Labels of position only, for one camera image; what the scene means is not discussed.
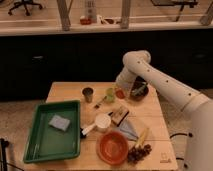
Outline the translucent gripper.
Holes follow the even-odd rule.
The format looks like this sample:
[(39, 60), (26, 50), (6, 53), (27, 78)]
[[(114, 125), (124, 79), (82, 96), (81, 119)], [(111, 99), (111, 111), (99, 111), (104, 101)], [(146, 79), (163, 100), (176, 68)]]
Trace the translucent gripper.
[(121, 89), (124, 94), (125, 94), (125, 98), (124, 99), (120, 99), (120, 100), (125, 100), (125, 101), (129, 101), (130, 100), (130, 91), (129, 90), (125, 90), (125, 89), (122, 89), (121, 87), (119, 86), (115, 86), (114, 87), (114, 91), (118, 90), (118, 89)]

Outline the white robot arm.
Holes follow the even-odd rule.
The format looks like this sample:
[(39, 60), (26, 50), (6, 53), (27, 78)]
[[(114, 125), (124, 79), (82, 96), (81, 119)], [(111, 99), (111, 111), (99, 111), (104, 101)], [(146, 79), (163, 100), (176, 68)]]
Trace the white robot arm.
[(213, 99), (166, 75), (150, 65), (146, 50), (123, 56), (123, 69), (116, 85), (129, 95), (137, 76), (153, 86), (164, 98), (191, 119), (184, 157), (184, 171), (213, 171)]

